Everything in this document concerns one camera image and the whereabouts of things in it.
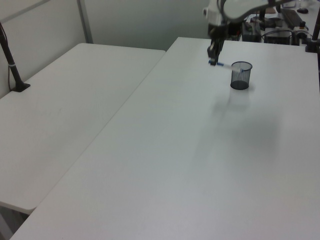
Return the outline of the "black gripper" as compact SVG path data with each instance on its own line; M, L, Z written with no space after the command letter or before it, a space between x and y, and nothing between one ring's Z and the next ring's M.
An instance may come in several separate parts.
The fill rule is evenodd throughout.
M227 25L208 25L208 35L211 39L210 47L207 49L208 63L211 66L215 66L219 61L221 54L221 49L223 47L224 41L227 37Z

